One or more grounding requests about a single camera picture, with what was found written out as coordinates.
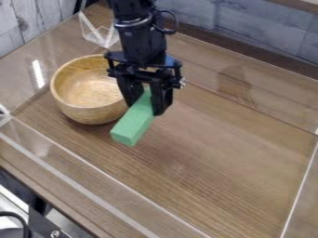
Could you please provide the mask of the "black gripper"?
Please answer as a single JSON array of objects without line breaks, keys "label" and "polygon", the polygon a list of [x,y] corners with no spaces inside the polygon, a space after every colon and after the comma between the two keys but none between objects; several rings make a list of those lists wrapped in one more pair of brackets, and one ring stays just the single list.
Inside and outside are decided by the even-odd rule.
[{"label": "black gripper", "polygon": [[106,54],[110,75],[128,106],[144,93],[143,83],[150,84],[152,113],[159,116],[173,104],[173,88],[185,86],[182,62],[167,53],[167,36],[177,30],[165,27],[162,17],[116,18],[114,26],[122,50]]}]

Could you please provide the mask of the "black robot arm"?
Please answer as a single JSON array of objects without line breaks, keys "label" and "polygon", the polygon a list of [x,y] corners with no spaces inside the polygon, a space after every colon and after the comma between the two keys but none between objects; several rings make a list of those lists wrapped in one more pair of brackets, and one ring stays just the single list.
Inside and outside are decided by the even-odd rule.
[{"label": "black robot arm", "polygon": [[157,0],[111,0],[122,45],[120,51],[108,51],[108,75],[116,79],[120,93],[131,107],[150,85],[152,114],[162,115],[173,104],[174,89],[185,86],[183,63],[169,53],[167,36],[177,29],[165,27],[165,14],[179,21],[175,14],[155,5]]}]

